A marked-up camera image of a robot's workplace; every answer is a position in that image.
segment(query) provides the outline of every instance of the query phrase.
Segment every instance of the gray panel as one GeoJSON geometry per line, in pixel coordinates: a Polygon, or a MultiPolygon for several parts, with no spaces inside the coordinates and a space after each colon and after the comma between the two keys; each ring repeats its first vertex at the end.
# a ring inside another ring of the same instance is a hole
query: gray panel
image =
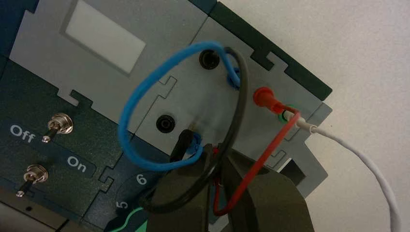
{"type": "MultiPolygon", "coordinates": [[[[193,42],[208,40],[218,41],[240,51],[249,67],[247,109],[234,144],[234,149],[240,153],[256,160],[283,126],[275,114],[253,103],[253,92],[259,87],[272,88],[280,101],[294,105],[300,110],[302,117],[314,118],[316,124],[322,122],[331,112],[328,106],[284,73],[287,64],[275,54],[268,56],[275,65],[267,71],[250,58],[252,48],[211,18],[206,20],[193,42]],[[318,111],[319,107],[329,110],[318,111]]],[[[203,136],[204,142],[221,142],[234,113],[238,95],[238,92],[227,84],[224,66],[220,64],[213,70],[205,70],[195,55],[175,67],[171,75],[178,80],[172,92],[166,99],[157,98],[136,135],[170,154],[179,133],[194,122],[195,129],[203,136]],[[164,113],[172,115],[176,121],[174,131],[168,134],[155,130],[155,121],[164,113]]],[[[308,134],[303,133],[296,129],[291,131],[277,149],[283,150],[284,153],[271,156],[266,165],[277,170],[280,167],[277,166],[278,162],[292,157],[306,175],[298,187],[302,195],[307,196],[327,174],[304,144],[308,134]]]]}
{"type": "Polygon", "coordinates": [[[42,223],[57,229],[60,227],[66,218],[54,213],[53,211],[44,208],[41,205],[33,203],[26,197],[16,197],[15,192],[9,192],[0,188],[0,202],[3,202],[10,207],[24,212],[24,214],[41,221],[42,223]]]}
{"type": "Polygon", "coordinates": [[[0,203],[0,231],[53,232],[54,229],[0,203]]]}
{"type": "MultiPolygon", "coordinates": [[[[78,103],[70,96],[74,89],[93,101],[94,110],[118,122],[133,89],[159,63],[192,41],[206,14],[186,0],[86,2],[146,43],[129,75],[64,33],[75,0],[42,0],[36,14],[25,14],[10,58],[58,87],[58,95],[68,102],[78,103]]],[[[175,81],[157,83],[146,94],[130,131],[136,130],[158,95],[167,97],[175,81]]]]}

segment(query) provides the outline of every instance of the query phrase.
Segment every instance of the black socket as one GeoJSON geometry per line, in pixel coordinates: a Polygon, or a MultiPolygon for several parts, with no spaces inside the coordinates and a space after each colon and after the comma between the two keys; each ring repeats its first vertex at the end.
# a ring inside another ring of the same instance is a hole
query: black socket
{"type": "Polygon", "coordinates": [[[175,128],[175,120],[169,115],[161,115],[157,119],[157,129],[162,133],[169,133],[175,128]]]}
{"type": "Polygon", "coordinates": [[[202,51],[199,55],[199,63],[204,69],[214,69],[219,64],[219,56],[213,50],[202,51]]]}

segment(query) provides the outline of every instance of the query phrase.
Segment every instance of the number 6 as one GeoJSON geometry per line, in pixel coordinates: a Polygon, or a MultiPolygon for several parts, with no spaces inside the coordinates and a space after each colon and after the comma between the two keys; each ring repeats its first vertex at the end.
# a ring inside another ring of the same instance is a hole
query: number 6
{"type": "Polygon", "coordinates": [[[138,174],[137,175],[137,182],[140,185],[145,185],[146,184],[146,179],[144,178],[144,176],[142,174],[138,174]]]}

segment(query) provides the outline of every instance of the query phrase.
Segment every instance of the dark green panel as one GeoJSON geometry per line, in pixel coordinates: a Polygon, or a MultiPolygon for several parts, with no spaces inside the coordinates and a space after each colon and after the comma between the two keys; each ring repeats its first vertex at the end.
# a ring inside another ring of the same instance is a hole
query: dark green panel
{"type": "Polygon", "coordinates": [[[49,179],[33,186],[27,197],[65,217],[79,219],[97,193],[107,191],[111,185],[111,179],[102,182],[99,177],[106,166],[113,168],[121,156],[117,124],[91,109],[92,102],[81,94],[72,92],[79,101],[76,107],[58,97],[57,91],[18,64],[7,62],[0,79],[0,184],[15,191],[23,183],[27,166],[41,164],[49,171],[49,179]],[[58,112],[73,119],[73,132],[57,135],[52,145],[39,142],[47,131],[47,122],[58,112]],[[35,137],[28,142],[27,137],[13,135],[12,125],[35,137]],[[91,175],[85,176],[67,165],[67,160],[61,158],[63,151],[94,165],[94,170],[87,167],[91,175]]]}

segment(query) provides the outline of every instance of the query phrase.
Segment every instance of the red wire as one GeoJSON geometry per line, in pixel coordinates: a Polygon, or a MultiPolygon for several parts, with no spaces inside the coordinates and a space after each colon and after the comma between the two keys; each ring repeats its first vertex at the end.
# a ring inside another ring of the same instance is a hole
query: red wire
{"type": "Polygon", "coordinates": [[[280,107],[284,110],[294,113],[293,117],[289,120],[289,122],[285,126],[283,126],[283,128],[279,131],[279,133],[275,136],[272,142],[268,145],[268,147],[263,152],[263,154],[252,165],[248,173],[246,173],[245,177],[243,178],[242,182],[236,188],[231,199],[228,201],[228,204],[225,206],[225,208],[221,210],[218,210],[219,194],[220,194],[219,179],[218,178],[215,179],[215,182],[214,182],[215,183],[214,214],[216,216],[225,215],[234,208],[234,206],[236,205],[236,203],[238,202],[238,200],[241,198],[242,194],[248,187],[249,183],[253,180],[253,178],[256,176],[259,170],[263,167],[268,157],[277,148],[280,142],[285,138],[288,131],[294,126],[294,124],[296,124],[297,120],[299,119],[300,113],[297,110],[290,108],[288,106],[285,106],[285,105],[282,105],[280,107]]]}

